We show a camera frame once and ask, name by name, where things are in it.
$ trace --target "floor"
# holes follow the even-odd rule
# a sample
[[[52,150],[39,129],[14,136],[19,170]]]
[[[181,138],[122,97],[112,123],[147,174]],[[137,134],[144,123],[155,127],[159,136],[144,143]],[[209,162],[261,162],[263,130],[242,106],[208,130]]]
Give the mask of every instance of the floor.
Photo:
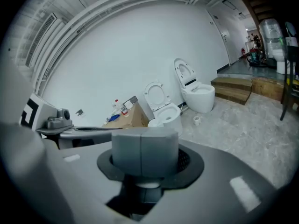
[[[213,110],[181,116],[180,138],[232,153],[267,178],[276,188],[287,184],[299,161],[299,116],[282,105],[252,93],[246,105],[215,97]],[[201,117],[195,126],[193,117]]]
[[[246,58],[239,59],[231,66],[220,71],[219,74],[252,75],[253,77],[264,77],[282,81],[285,78],[284,75],[277,73],[275,69],[249,66],[249,62]]]

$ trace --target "red fire extinguisher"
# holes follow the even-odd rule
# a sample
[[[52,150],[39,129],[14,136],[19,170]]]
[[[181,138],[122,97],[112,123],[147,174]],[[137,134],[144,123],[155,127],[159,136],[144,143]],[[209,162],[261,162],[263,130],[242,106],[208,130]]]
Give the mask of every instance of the red fire extinguisher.
[[[243,57],[245,57],[245,49],[244,48],[241,49],[241,52],[242,52]]]

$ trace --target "vent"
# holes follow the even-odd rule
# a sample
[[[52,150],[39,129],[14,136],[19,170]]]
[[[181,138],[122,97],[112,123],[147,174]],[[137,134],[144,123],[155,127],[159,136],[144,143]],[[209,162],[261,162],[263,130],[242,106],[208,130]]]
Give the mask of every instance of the vent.
[[[47,20],[44,22],[44,24],[42,25],[42,27],[40,28],[40,30],[38,31],[38,33],[36,34],[33,43],[30,47],[30,50],[28,52],[27,55],[27,59],[26,59],[26,63],[25,65],[30,68],[30,63],[31,63],[31,59],[32,56],[37,48],[38,43],[41,41],[41,39],[43,38],[43,35],[48,31],[49,27],[53,24],[53,22],[57,19],[57,17],[52,13]]]

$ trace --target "smart toilet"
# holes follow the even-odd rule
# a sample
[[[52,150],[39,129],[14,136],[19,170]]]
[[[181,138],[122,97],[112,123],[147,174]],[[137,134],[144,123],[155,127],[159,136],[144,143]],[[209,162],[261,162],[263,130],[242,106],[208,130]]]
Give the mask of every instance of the smart toilet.
[[[181,58],[174,60],[174,69],[189,108],[200,113],[210,112],[214,105],[215,88],[199,82],[193,68]]]
[[[171,102],[169,95],[163,89],[163,84],[159,82],[148,84],[144,90],[144,97],[156,119],[155,121],[151,120],[150,123],[162,123],[163,126],[173,128],[181,135],[183,132],[181,110]]]

